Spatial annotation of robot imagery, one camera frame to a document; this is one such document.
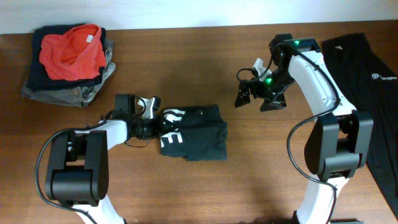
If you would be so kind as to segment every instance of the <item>folded clothes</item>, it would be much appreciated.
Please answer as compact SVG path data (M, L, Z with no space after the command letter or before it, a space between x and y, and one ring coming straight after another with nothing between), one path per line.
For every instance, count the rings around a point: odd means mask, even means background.
M52 80L94 78L106 64L100 37L101 28L95 24L74 27L63 35L46 35L39 61Z
M218 105L164 110L160 120L160 153L187 161L227 160L227 123Z
M95 86L102 82L102 75L97 75L92 79L83 79L77 81L66 81L66 80L52 80L45 70L44 65L39 62L39 55L41 48L41 43L43 38L49 34L65 34L68 30L80 26L82 24L76 25L57 25L57 26L45 26L40 29L37 29L34 32L32 39L32 64L29 69L29 77L27 80L27 86L33 90L62 90L62 89L71 89L76 88L78 86ZM103 52L105 53L105 42L106 30L101 28L101 37L100 41L103 45ZM99 69L99 74L102 74L103 67Z
M65 90L37 90L33 91L27 86L27 81L25 81L22 86L21 93L24 98L30 100L36 100L43 103L50 103L62 106L77 106L77 107L87 107L88 104L93 101L95 95L104 82L112 75L115 71L116 66L111 61L113 54L113 40L105 40L106 50L106 68L102 73L102 82L98 85L86 87L75 87Z

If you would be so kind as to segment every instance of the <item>clothing tag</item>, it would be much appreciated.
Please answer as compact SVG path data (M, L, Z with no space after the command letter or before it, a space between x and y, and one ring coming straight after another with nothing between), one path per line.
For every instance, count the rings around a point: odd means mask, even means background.
M86 42L91 42L93 40L93 36L92 35L89 35L88 37L87 37L87 40L86 40Z

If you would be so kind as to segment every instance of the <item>wooden table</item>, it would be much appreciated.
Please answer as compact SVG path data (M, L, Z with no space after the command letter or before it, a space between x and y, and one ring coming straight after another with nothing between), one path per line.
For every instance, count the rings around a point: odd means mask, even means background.
M308 181L291 165L285 142L292 127L312 115L310 108L297 84L287 90L282 111L260 113L261 100L235 108L235 73L257 57L268 61L267 46L276 34L314 37L320 43L353 32L365 32L372 50L398 73L397 21L107 31L107 38L115 40L117 69L85 109L21 98L32 34L0 35L0 223L82 223L76 214L41 201L34 185L35 160L53 132L97 123L113 109L117 93L156 95L161 107L219 104L229 132L227 162L164 157L159 140L143 149L112 148L108 195L128 223L290 218ZM312 127L305 125L292 140L303 168ZM42 183L48 154L40 170ZM397 223L367 167L344 187L333 218Z

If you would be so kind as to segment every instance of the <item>black cloth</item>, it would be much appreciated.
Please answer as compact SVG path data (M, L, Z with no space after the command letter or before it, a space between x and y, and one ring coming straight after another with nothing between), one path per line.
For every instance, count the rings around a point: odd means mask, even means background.
M366 163L398 218L398 80L371 51L364 34L322 43L326 67L358 111L368 111L373 131Z
M228 125L221 118L218 105L174 109L184 114L163 112L160 120L162 155L184 157L187 161L227 160ZM179 120L170 121L166 118L170 114Z
M52 80L45 70L44 65L42 65L39 61L40 51L42 50L42 40L45 35L48 34L59 34L62 35L66 33L68 30L81 26L82 24L75 25L57 25L57 26L45 26L40 29L37 29L33 34L32 39L32 64L29 69L29 77L27 79L27 87L31 90L63 90L69 88L75 88L78 86L95 86L102 82L102 72L104 67L99 68L99 75L92 79L84 79L77 81L66 81L66 80ZM106 30L101 28L101 37L100 41L103 46L103 51L105 53L105 37Z

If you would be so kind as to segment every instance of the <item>white logo text on black fabric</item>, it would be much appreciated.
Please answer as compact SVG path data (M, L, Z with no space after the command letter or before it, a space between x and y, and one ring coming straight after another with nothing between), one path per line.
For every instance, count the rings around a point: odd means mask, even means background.
M382 77L381 75L377 74L377 73L373 73L372 74L372 78L374 80L378 79L380 77L381 80L396 80L397 77Z

